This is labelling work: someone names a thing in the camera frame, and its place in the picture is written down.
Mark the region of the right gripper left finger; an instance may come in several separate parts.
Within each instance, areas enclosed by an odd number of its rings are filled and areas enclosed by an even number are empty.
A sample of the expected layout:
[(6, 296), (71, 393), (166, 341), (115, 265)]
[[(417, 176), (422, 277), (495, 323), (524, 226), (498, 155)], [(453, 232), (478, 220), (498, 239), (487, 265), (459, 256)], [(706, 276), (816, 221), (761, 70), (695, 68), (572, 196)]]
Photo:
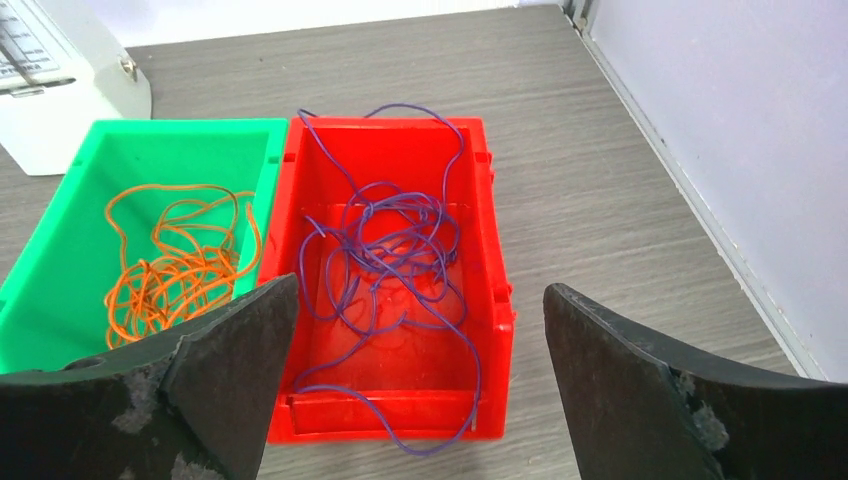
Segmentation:
[(1, 378), (5, 479), (253, 479), (299, 311), (292, 274), (58, 371)]

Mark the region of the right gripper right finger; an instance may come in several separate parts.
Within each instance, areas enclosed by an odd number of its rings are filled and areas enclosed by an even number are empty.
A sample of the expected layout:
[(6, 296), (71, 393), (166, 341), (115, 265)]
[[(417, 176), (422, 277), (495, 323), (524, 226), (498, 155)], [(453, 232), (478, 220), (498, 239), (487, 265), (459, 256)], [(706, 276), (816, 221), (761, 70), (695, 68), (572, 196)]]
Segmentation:
[(847, 387), (696, 348), (577, 290), (543, 298), (585, 479), (843, 479)]

